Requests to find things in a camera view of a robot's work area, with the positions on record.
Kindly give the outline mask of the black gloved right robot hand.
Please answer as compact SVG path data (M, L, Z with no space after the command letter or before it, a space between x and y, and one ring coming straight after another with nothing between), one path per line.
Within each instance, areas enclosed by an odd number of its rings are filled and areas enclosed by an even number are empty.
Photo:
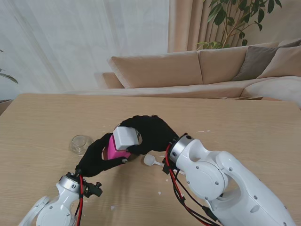
M136 115L122 121L120 125L134 128L141 135L142 142L139 145L127 148L135 155L146 155L150 151L164 152L172 141L179 138L171 127L156 115Z

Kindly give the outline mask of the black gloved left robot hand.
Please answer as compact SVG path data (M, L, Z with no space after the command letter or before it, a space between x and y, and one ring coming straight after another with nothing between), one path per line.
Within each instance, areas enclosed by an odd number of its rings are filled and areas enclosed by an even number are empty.
M107 133L100 139L94 141L86 150L75 172L83 177L94 177L102 171L109 170L128 162L127 158L119 157L111 160L103 159L103 150L109 144L112 133Z

